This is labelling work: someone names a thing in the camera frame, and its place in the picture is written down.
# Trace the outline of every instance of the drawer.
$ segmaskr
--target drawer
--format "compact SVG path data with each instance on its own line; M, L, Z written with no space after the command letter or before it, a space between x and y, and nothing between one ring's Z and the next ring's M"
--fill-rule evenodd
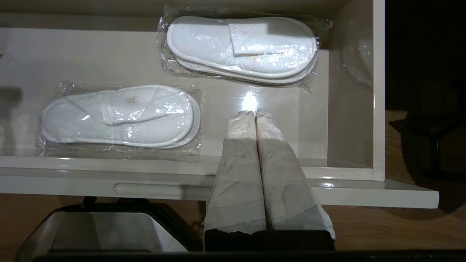
M318 54L317 75L308 84L312 93L165 74L155 42L160 1L3 1L0 88L21 97L4 103L0 112L0 192L205 200L228 119L240 110L264 108L275 116L322 204L437 207L438 192L385 179L384 1L213 5L333 20ZM352 55L361 42L373 45L373 68L364 72ZM37 157L40 113L63 80L196 85L204 97L200 155L183 161Z

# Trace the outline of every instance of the plastic packaging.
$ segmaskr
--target plastic packaging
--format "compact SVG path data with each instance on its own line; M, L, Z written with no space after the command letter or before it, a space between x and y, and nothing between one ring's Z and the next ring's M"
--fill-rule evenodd
M39 155L186 161L200 153L201 102L194 88L64 82L42 112Z
M165 6L157 42L164 71L175 76L308 89L331 25L308 15Z

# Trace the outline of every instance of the floor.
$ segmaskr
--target floor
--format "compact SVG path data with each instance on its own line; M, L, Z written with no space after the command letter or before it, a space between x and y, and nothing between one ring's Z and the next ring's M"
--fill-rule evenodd
M405 114L387 111L386 121L403 119ZM401 153L400 135L389 125L386 125L386 174L388 178L413 183ZM435 187L441 188L439 184L442 183L435 181ZM450 188L458 185L446 183L444 186L452 192ZM441 201L459 197L455 193L446 196L443 198L441 194ZM52 210L81 201L81 197L0 194L0 261L13 261L18 247ZM196 232L202 233L204 202L156 202L169 204ZM343 206L325 206L325 210L336 230L338 250L466 249L466 205L462 203L448 211Z

